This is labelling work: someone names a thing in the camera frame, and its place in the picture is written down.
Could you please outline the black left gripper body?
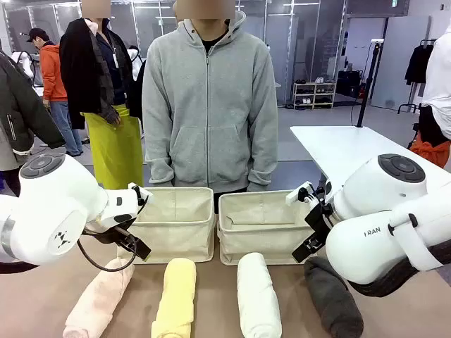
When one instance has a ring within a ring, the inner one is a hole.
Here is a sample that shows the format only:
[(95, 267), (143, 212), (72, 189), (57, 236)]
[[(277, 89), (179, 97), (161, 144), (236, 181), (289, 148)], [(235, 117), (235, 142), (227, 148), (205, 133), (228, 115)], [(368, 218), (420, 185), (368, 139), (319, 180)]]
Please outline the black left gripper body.
[(121, 227), (115, 226), (112, 229), (113, 242), (126, 251), (136, 251), (138, 248), (137, 238)]

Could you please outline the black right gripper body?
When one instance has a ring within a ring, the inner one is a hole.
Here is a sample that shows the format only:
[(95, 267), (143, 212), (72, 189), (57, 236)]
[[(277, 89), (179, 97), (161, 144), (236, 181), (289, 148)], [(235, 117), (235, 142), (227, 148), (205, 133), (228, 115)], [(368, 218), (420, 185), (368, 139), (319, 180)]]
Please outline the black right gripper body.
[(330, 204), (317, 204), (304, 219), (314, 233), (306, 240), (307, 246), (323, 246), (331, 229), (329, 217), (333, 209)]

